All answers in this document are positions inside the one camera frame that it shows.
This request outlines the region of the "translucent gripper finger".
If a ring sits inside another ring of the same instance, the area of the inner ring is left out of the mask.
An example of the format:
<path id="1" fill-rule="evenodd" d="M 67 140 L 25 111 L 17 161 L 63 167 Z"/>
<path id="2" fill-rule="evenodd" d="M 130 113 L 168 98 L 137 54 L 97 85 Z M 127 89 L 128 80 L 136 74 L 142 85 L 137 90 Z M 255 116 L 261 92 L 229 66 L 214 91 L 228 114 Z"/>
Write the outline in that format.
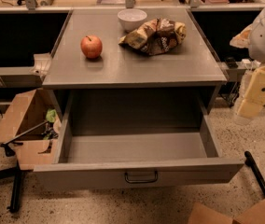
<path id="1" fill-rule="evenodd" d="M 245 117 L 242 117 L 241 115 L 239 115 L 238 111 L 239 111 L 240 105 L 244 99 L 244 94 L 245 94 L 247 87 L 250 83 L 252 74 L 253 74 L 253 72 L 249 71 L 249 70 L 246 70 L 244 72 L 244 75 L 242 76 L 242 80 L 241 80 L 240 87 L 238 90 L 238 97 L 237 97 L 237 99 L 234 103 L 234 106 L 233 106 L 233 121 L 238 125 L 247 125 L 251 121 L 251 119 L 245 118 Z"/>

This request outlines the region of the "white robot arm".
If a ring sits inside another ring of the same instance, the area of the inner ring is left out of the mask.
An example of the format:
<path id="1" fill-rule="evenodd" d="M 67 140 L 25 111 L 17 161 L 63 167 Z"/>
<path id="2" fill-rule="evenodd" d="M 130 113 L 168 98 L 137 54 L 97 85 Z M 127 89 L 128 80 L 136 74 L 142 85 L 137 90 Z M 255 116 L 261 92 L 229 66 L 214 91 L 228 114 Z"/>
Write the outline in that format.
<path id="1" fill-rule="evenodd" d="M 265 106 L 265 8 L 230 44 L 236 48 L 248 48 L 249 57 L 259 62 L 259 67 L 254 71 L 244 72 L 239 96 L 233 107 L 234 121 L 246 125 Z"/>

